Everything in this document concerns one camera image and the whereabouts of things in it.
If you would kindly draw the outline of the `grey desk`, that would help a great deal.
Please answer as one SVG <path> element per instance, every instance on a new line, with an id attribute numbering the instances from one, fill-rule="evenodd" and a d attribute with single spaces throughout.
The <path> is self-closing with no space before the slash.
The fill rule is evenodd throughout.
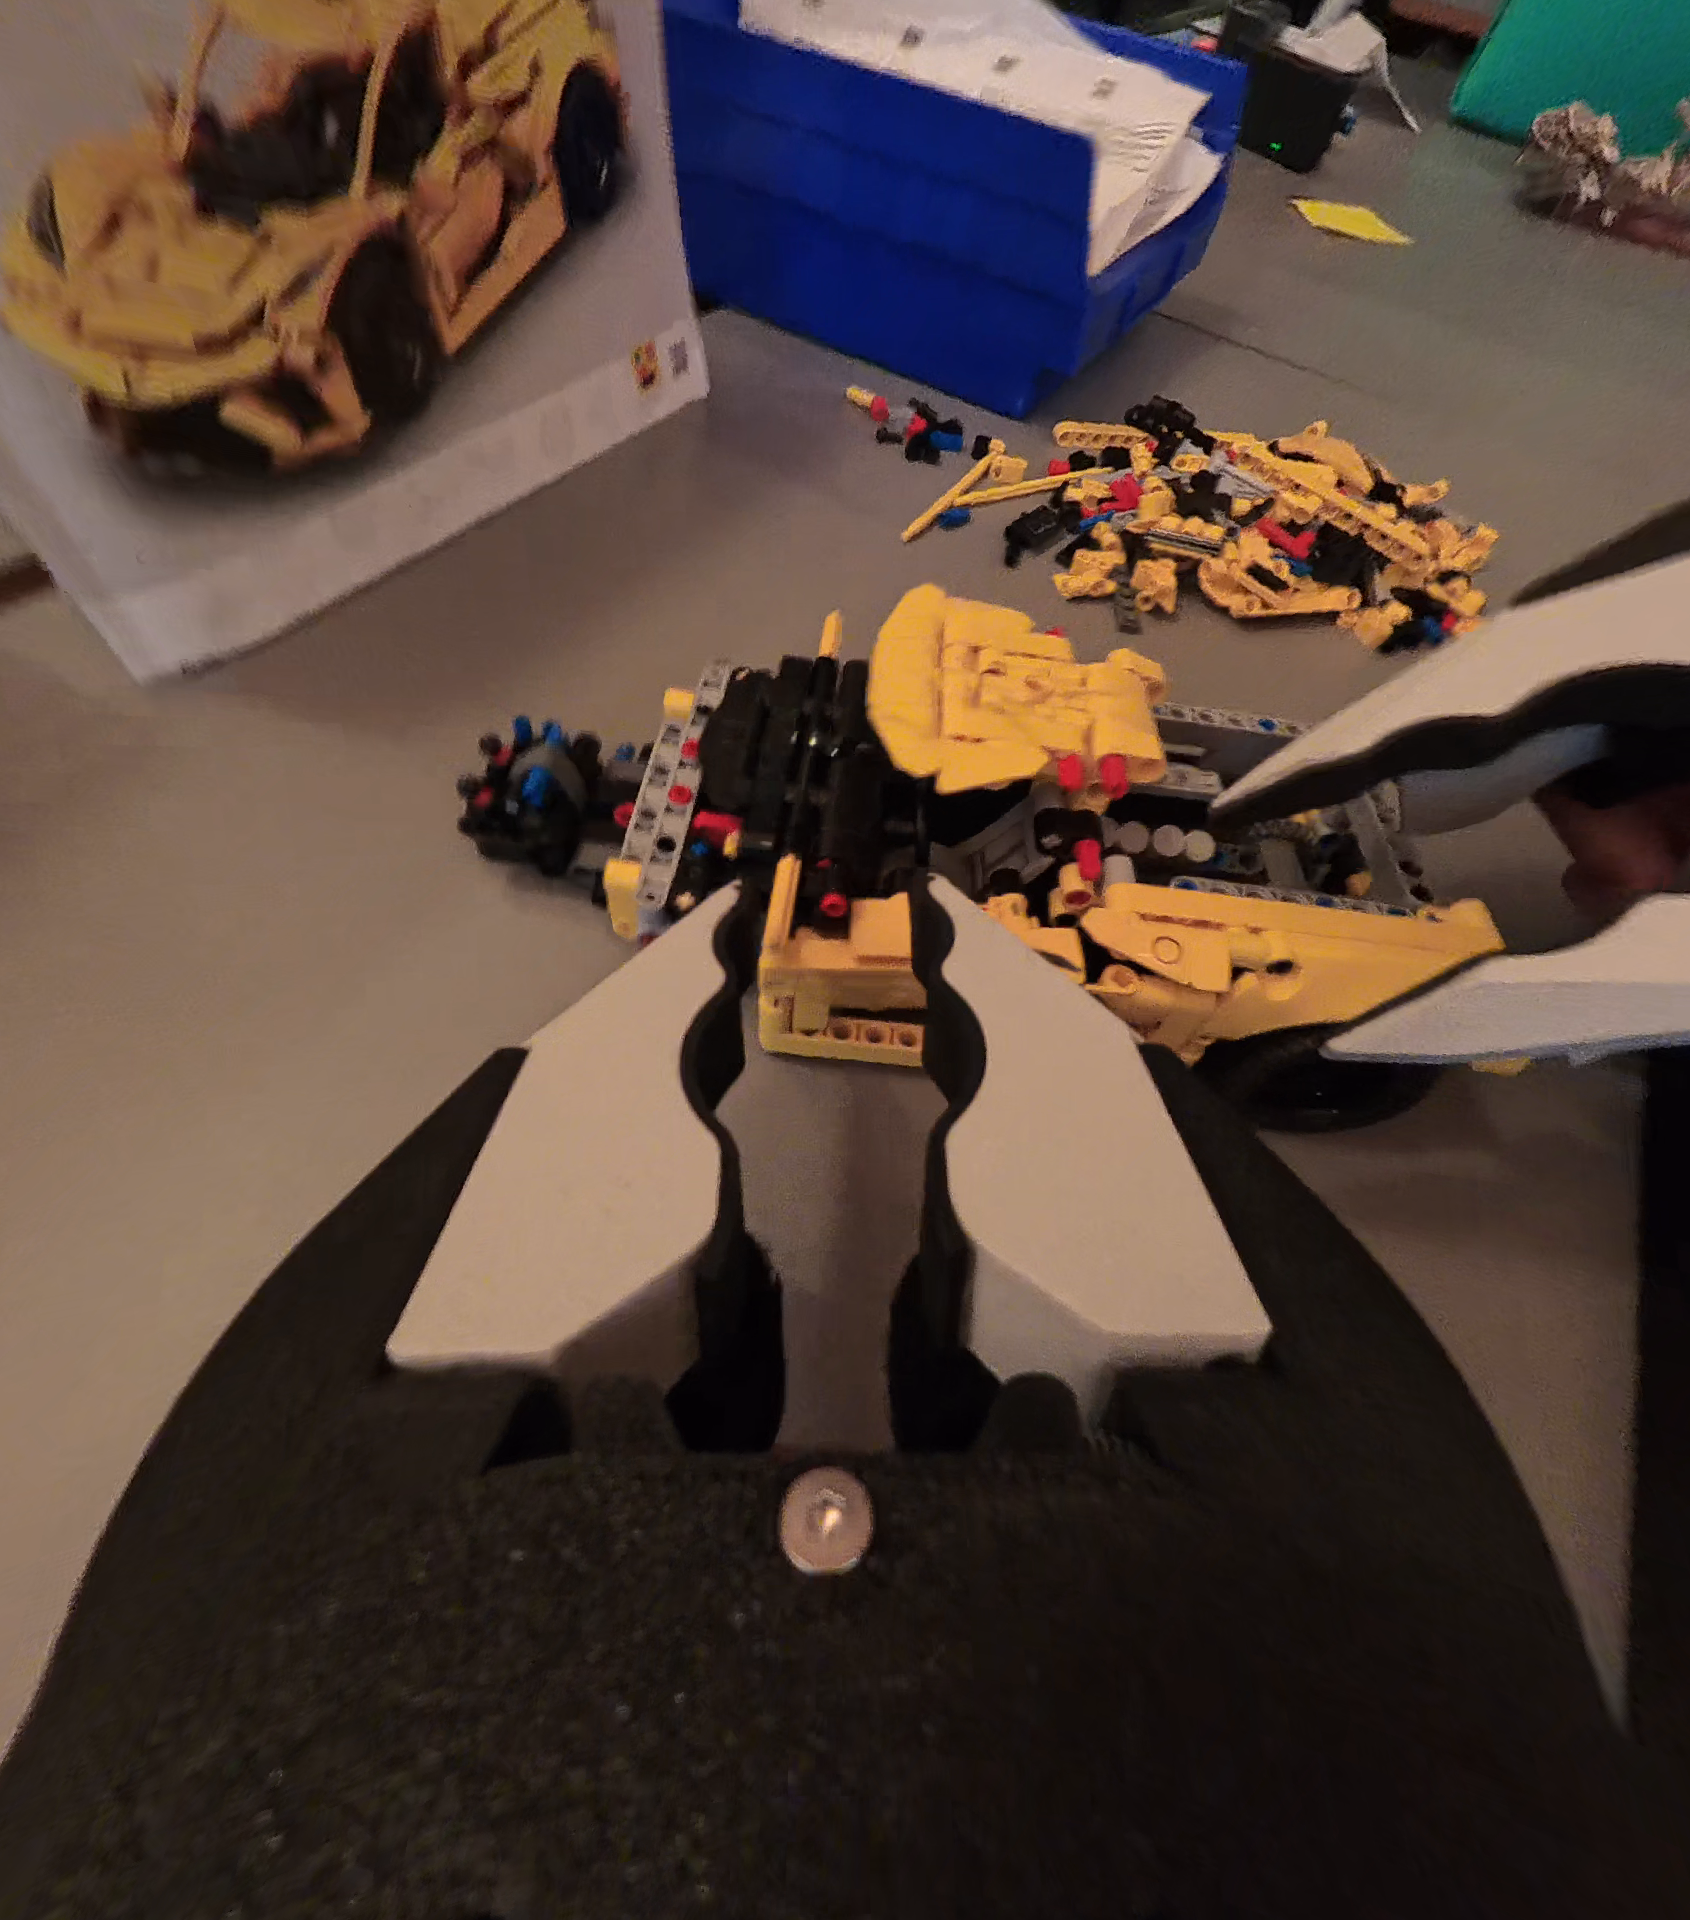
<path id="1" fill-rule="evenodd" d="M 1310 182 L 1241 157 L 1164 308 L 1024 428 L 1152 395 L 1329 420 L 1494 525 L 1497 607 L 1690 497 L 1690 263 L 1535 221 L 1513 152 L 1380 113 Z M 1310 231 L 1372 209 L 1408 249 Z M 526 713 L 625 739 L 719 657 L 918 582 L 1062 621 L 1003 512 L 902 545 L 948 480 L 843 400 L 930 396 L 751 316 L 709 399 L 217 672 L 138 687 L 58 593 L 0 611 L 0 1761 L 91 1546 L 282 1259 L 493 1049 L 617 966 L 587 899 L 469 852 L 454 784 Z"/>

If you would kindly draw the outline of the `toy car instruction booklet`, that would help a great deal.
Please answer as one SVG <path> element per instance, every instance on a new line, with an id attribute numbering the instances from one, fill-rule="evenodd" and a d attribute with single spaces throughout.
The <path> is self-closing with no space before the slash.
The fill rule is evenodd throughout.
<path id="1" fill-rule="evenodd" d="M 139 683 L 707 396 L 660 4 L 0 4 L 0 516 Z"/>

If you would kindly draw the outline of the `yellow sticky note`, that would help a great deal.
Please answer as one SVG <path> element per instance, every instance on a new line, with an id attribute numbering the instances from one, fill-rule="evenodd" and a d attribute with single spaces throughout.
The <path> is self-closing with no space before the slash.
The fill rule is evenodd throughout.
<path id="1" fill-rule="evenodd" d="M 1414 236 L 1363 205 L 1293 197 L 1290 212 L 1312 233 L 1347 244 L 1409 249 Z"/>

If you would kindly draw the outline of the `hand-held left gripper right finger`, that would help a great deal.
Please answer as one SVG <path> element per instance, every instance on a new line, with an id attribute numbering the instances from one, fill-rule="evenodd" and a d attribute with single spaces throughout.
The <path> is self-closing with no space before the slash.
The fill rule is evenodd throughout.
<path id="1" fill-rule="evenodd" d="M 943 1109 L 905 1269 L 905 1434 L 974 1437 L 1003 1382 L 1098 1425 L 1123 1376 L 1256 1365 L 1272 1337 L 1149 1063 L 940 876 L 909 886 Z"/>

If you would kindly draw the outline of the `brown sculpted model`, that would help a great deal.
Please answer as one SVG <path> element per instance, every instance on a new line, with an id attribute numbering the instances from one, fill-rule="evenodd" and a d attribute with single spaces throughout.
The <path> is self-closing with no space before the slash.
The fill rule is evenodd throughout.
<path id="1" fill-rule="evenodd" d="M 1538 113 L 1511 170 L 1511 205 L 1539 222 L 1690 263 L 1690 94 L 1673 120 L 1663 148 L 1627 157 L 1618 120 L 1584 101 Z"/>

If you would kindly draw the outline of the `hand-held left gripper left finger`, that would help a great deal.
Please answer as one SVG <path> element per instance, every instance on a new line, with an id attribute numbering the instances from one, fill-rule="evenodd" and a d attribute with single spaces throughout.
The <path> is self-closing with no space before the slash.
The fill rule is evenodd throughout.
<path id="1" fill-rule="evenodd" d="M 782 1429 L 782 1285 L 719 1105 L 759 903 L 725 885 L 543 1025 L 385 1343 L 404 1375 L 640 1380 L 682 1437 Z"/>

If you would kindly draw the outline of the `white papers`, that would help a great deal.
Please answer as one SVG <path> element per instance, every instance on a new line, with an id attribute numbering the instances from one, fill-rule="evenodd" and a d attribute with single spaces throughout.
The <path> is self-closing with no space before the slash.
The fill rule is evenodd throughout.
<path id="1" fill-rule="evenodd" d="M 1043 2 L 739 2 L 753 34 L 998 109 L 1092 152 L 1086 275 L 1186 215 L 1221 161 L 1193 131 L 1206 86 L 1115 56 Z"/>

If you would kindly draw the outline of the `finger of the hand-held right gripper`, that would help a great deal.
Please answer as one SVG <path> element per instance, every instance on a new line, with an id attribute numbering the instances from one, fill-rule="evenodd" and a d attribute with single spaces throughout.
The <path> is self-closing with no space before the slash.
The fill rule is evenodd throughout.
<path id="1" fill-rule="evenodd" d="M 1690 1044 L 1690 892 L 1629 906 L 1578 945 L 1495 954 L 1335 1032 L 1352 1065 L 1587 1063 Z"/>
<path id="2" fill-rule="evenodd" d="M 1441 837 L 1637 746 L 1690 750 L 1690 552 L 1447 640 L 1235 780 L 1214 826 L 1391 788 L 1409 837 Z"/>

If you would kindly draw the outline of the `pile of small toy pieces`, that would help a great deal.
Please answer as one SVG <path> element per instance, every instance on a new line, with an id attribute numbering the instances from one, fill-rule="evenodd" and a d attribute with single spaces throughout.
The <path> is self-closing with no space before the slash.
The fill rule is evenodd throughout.
<path id="1" fill-rule="evenodd" d="M 1402 480 L 1328 420 L 1262 439 L 1148 396 L 1111 420 L 1057 420 L 1050 453 L 1026 454 L 920 396 L 842 399 L 909 464 L 958 467 L 905 547 L 1011 508 L 999 565 L 1045 565 L 1057 598 L 1110 607 L 1121 635 L 1196 598 L 1231 622 L 1329 622 L 1391 659 L 1473 633 L 1487 608 L 1497 531 L 1457 516 L 1446 480 Z"/>

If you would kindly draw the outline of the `blue plastic bin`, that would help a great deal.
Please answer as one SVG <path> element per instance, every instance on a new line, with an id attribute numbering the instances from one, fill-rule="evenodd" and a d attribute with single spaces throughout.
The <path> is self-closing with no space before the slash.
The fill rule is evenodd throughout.
<path id="1" fill-rule="evenodd" d="M 1094 152 L 1045 127 L 747 31 L 735 2 L 664 4 L 688 278 L 703 300 L 1020 420 L 1202 263 L 1248 72 L 1099 21 L 1083 34 L 1204 96 L 1200 197 L 1089 273 Z"/>

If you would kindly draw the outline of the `yellow toy car chassis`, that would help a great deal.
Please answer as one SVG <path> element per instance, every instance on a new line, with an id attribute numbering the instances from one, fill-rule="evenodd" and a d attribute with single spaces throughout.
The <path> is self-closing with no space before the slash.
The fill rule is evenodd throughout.
<path id="1" fill-rule="evenodd" d="M 586 886 L 634 946 L 755 885 L 774 1054 L 921 1059 L 905 892 L 932 876 L 1259 1130 L 1350 1135 L 1428 1099 L 1441 1068 L 1338 1063 L 1328 1040 L 1502 938 L 1479 901 L 1434 901 L 1386 788 L 1227 829 L 1290 723 L 1172 703 L 1135 650 L 1080 660 L 937 587 L 899 598 L 867 659 L 839 633 L 709 663 L 645 743 L 511 719 L 456 784 L 458 833 Z"/>

